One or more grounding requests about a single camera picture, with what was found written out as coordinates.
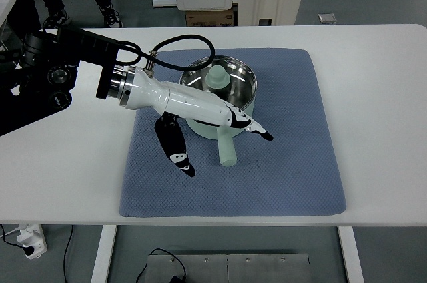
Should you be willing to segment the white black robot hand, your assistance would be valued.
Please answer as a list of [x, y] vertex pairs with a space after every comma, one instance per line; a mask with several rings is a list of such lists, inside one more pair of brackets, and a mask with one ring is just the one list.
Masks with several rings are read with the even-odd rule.
[[126, 109], [153, 108], [160, 118], [155, 132], [167, 158], [182, 172], [195, 176], [189, 161], [185, 138], [177, 122], [179, 118], [192, 119], [213, 127], [245, 129], [273, 140], [258, 122], [235, 105], [213, 93], [169, 81], [150, 78], [140, 67], [129, 67], [123, 73], [120, 104]]

